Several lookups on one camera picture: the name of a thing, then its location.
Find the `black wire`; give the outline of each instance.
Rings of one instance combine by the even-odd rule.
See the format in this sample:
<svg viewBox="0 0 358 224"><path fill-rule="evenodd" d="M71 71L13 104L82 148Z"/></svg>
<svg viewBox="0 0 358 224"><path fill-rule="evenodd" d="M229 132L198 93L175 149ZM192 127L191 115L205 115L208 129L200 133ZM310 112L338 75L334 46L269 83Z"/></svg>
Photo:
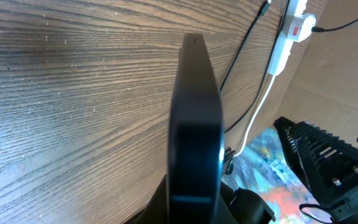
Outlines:
<svg viewBox="0 0 358 224"><path fill-rule="evenodd" d="M263 84L264 84L264 81L265 81L265 77L266 77L266 74L267 74L267 69L268 69L268 67L269 67L269 62L270 62L270 60L272 59L273 49L274 49L274 47L275 47L275 45L276 45L278 35L280 34L281 29L282 29L282 27L283 27L284 20L285 20L285 14L286 14L287 11L288 11L288 6L290 5L290 1L291 1L291 0L287 0L287 3L286 3L286 5L285 5L284 13L283 13L283 16L281 17L280 25L279 25L279 27L278 27L278 31L277 31L277 34L276 34L276 38L274 39L274 44L273 44L272 50L270 51L270 55L269 55L268 60L267 60L268 62L267 62L267 65L266 65L266 69L265 69L264 75L263 75L263 77L262 77L262 81L260 81L260 85L259 85L258 92L256 93L256 96L255 96L254 100L252 101L251 105L248 107L248 109L246 110L246 112L244 112L244 114L242 114L241 117L240 117L236 122L234 122L229 128L227 128L227 129L224 131L225 134L228 133L232 128L234 128L235 125L237 125L237 124L247 115L247 113L249 112L249 110L251 110L251 108L254 106L256 100L258 99L258 97L259 97L259 95L260 95L260 92L262 91L262 87L263 87ZM247 34L250 32L251 28L252 28L252 24L251 24L251 26L250 26L248 32L246 33L246 36L244 37L244 40L243 40L244 42L241 44L241 47L240 47L239 51L241 51L241 48L242 48L242 46L244 45L245 40L246 40L246 38L247 38Z"/></svg>
<svg viewBox="0 0 358 224"><path fill-rule="evenodd" d="M219 92L220 92L220 93L221 93L222 90L223 90L224 84L226 84L227 78L229 77L229 75L230 75L230 73L231 73L231 70L233 69L233 66L234 66L234 65L236 64L236 62L237 62L237 58L238 58L238 56L240 55L240 52L241 52L242 48L244 47L244 45L245 45L245 43L246 43L246 41L247 41L247 39L248 39L248 36L249 36L249 34L251 33L251 31L252 31L252 28L254 28L254 26L255 26L256 22L259 20L260 16L261 16L261 15L258 14L258 16L255 17L254 21L252 21L251 25L250 25L249 28L248 28L248 31L246 32L246 35L244 36L244 38L243 38L243 40L242 40L242 42L241 42L241 45L240 45L239 49L237 50L237 53L234 55L233 59L231 60L231 63L230 63L230 65L229 65L229 68L227 69L226 74L223 76L223 79L222 79L222 81L221 81L221 86L219 87Z"/></svg>
<svg viewBox="0 0 358 224"><path fill-rule="evenodd" d="M310 215L309 213L306 213L302 210L302 208L318 208L324 212L327 212L322 206L320 205L315 205L315 204L308 204L308 203L305 203L305 204L301 204L299 205L299 210L301 211L302 214L306 215L307 217L309 218L312 218L314 220L316 220L317 222L320 222L322 224L333 224L332 222L328 223L328 222L324 222L324 221L321 221L319 219L317 219L316 217Z"/></svg>
<svg viewBox="0 0 358 224"><path fill-rule="evenodd" d="M329 31L335 31L335 30L339 30L339 29L342 29L342 28L345 28L355 22L357 22L358 19L348 23L348 24L345 24L343 26L340 26L340 27L337 27L337 28L332 28L332 29L324 29L324 28L321 28L321 27L314 27L315 29L312 29L313 32L329 32Z"/></svg>

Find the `colorful mat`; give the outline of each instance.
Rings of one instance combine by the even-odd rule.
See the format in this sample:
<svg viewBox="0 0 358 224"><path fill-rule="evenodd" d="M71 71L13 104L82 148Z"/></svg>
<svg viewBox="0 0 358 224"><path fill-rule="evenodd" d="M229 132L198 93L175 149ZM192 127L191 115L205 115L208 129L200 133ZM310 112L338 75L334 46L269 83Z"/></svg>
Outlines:
<svg viewBox="0 0 358 224"><path fill-rule="evenodd" d="M273 129L266 129L246 146L234 159L234 172L224 175L223 181L232 189L241 187L258 193L274 211L274 223L317 223L299 211L299 204L317 201L287 167L280 139ZM324 212L306 211L330 222Z"/></svg>

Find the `wood grain surface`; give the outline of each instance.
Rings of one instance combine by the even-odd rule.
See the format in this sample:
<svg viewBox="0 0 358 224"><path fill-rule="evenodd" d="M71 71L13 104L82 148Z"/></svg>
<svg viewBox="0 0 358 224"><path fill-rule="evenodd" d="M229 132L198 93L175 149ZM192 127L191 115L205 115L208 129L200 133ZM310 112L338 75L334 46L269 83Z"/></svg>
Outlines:
<svg viewBox="0 0 358 224"><path fill-rule="evenodd" d="M0 0L0 223L122 223L144 207L166 173L183 34L204 34L220 81L261 3ZM325 4L308 9L319 17ZM255 97L284 5L273 1L227 81L226 127ZM305 47L250 139L270 124Z"/></svg>

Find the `wooden tabletop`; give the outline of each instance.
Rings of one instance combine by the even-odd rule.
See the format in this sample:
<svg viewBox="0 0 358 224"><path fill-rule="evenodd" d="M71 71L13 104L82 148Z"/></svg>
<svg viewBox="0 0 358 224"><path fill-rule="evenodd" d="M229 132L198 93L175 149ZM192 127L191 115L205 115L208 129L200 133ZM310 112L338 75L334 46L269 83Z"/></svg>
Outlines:
<svg viewBox="0 0 358 224"><path fill-rule="evenodd" d="M183 34L204 35L220 81L262 2L0 0L0 223L122 223L144 207L166 173ZM308 10L319 18L325 4ZM225 127L255 97L284 5L273 1L227 81ZM306 45L250 139L272 123Z"/></svg>

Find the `white cable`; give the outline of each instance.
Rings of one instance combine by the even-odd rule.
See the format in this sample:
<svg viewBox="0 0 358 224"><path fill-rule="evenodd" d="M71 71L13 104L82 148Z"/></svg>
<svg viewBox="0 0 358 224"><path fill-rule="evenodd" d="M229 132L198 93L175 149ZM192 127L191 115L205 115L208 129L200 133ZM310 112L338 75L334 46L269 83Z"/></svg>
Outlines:
<svg viewBox="0 0 358 224"><path fill-rule="evenodd" d="M272 77L272 79L271 79L271 81L270 81L270 84L269 84L268 87L267 87L267 90L266 90L266 92L265 92L264 97L263 97L262 100L260 101L258 107L257 107L256 110L255 110L255 113L252 115L252 118L251 118L251 120L249 121L249 124L248 124L248 127L247 127L247 131L246 131L246 133L245 133L245 135L244 135L244 138L243 138L243 140L242 140L241 149L240 149L239 152L237 152L237 153L234 155L235 157L236 157L236 156L239 156L239 155L243 152L244 148L246 147L249 130L251 129L252 123L254 122L254 119L256 118L256 115L258 114L260 108L262 107L262 104L263 104L264 101L266 100L266 97L267 97L267 95L268 95L270 89L272 88L273 82L274 82L275 79L276 79L276 76L273 75L273 77Z"/></svg>

